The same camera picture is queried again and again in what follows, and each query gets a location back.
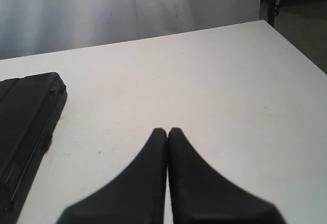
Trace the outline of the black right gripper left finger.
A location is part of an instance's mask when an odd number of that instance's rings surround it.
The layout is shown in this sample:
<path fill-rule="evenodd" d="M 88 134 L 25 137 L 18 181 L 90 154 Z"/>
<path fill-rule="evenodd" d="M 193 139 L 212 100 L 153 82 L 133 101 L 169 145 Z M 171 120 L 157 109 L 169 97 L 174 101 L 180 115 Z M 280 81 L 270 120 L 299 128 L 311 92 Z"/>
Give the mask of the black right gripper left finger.
<path fill-rule="evenodd" d="M 163 223 L 167 134 L 153 129 L 134 160 L 111 182 L 66 208 L 58 223 Z"/>

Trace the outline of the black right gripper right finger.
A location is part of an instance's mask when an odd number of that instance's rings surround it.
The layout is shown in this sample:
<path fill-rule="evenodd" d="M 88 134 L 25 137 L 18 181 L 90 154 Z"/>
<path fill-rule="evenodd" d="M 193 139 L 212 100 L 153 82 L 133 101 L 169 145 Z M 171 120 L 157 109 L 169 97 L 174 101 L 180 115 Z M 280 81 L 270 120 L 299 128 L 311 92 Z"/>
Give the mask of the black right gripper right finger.
<path fill-rule="evenodd" d="M 180 128 L 168 135 L 168 173 L 174 223 L 285 223 L 274 204 L 211 167 Z"/>

